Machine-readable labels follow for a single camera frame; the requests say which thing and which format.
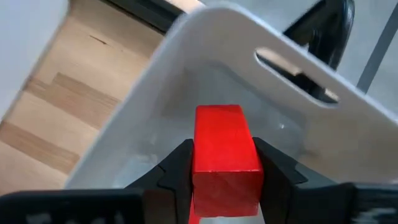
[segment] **red wooden block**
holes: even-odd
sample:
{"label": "red wooden block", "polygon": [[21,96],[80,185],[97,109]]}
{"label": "red wooden block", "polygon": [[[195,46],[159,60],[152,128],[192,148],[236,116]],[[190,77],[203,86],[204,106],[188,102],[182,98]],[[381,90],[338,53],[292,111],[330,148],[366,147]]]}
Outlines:
{"label": "red wooden block", "polygon": [[193,151],[193,203],[201,217],[257,215],[263,182],[239,105],[198,106]]}
{"label": "red wooden block", "polygon": [[193,197],[191,201],[191,208],[189,211],[189,221],[188,224],[199,224],[200,223],[200,217],[195,214],[193,211]]}

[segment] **wooden floor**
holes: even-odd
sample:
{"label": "wooden floor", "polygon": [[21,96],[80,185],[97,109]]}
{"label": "wooden floor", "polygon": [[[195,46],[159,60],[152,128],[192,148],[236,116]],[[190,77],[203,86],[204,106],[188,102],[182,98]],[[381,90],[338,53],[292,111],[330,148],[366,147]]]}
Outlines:
{"label": "wooden floor", "polygon": [[99,0],[73,1],[0,124],[0,194],[62,188],[162,38]]}

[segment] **red block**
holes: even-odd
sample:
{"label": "red block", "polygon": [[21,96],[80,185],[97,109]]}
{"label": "red block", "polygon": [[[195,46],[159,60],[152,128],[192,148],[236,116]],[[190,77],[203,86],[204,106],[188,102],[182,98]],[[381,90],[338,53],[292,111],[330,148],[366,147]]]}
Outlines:
{"label": "red block", "polygon": [[264,176],[239,105],[197,107],[192,173],[200,217],[257,215]]}
{"label": "red block", "polygon": [[191,208],[189,211],[189,221],[188,224],[199,224],[200,223],[200,217],[195,214],[193,211],[193,200],[191,201]]}

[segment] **white bin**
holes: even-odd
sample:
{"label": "white bin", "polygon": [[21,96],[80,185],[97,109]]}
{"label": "white bin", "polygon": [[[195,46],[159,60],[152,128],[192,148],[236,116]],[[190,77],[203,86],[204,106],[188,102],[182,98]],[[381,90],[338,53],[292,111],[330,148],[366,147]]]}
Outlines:
{"label": "white bin", "polygon": [[[339,102],[318,101],[282,78],[257,59],[260,47],[300,67]],[[266,22],[224,5],[174,24],[66,188],[125,187],[193,137],[197,105],[214,104],[241,105],[253,136],[337,182],[398,180],[392,113]]]}

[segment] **bin handle hole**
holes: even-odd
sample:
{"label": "bin handle hole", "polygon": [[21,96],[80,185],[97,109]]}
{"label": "bin handle hole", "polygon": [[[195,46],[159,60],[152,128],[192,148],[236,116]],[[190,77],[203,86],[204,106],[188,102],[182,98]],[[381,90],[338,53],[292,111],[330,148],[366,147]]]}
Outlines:
{"label": "bin handle hole", "polygon": [[339,101],[338,95],[306,76],[300,67],[280,56],[277,52],[267,47],[258,47],[254,53],[259,63],[273,69],[282,78],[288,80],[315,99],[331,104]]}

